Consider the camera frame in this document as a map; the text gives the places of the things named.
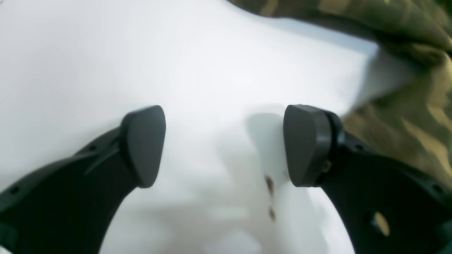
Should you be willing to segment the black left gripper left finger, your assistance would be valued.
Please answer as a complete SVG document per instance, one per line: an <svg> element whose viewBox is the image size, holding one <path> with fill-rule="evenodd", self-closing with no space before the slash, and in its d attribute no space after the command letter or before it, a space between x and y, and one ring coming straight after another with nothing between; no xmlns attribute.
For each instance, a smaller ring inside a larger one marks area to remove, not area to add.
<svg viewBox="0 0 452 254"><path fill-rule="evenodd" d="M116 211L135 188L151 187L165 140L154 105L71 157L43 166L1 192L1 248L12 254L97 254Z"/></svg>

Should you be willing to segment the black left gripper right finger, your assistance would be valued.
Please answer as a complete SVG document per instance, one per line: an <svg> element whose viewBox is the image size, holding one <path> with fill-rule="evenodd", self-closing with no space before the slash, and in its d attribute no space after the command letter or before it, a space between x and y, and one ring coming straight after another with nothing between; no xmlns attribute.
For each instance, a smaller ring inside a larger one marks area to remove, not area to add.
<svg viewBox="0 0 452 254"><path fill-rule="evenodd" d="M374 153L333 112L289 105L284 144L292 184L326 193L355 253L451 253L451 190Z"/></svg>

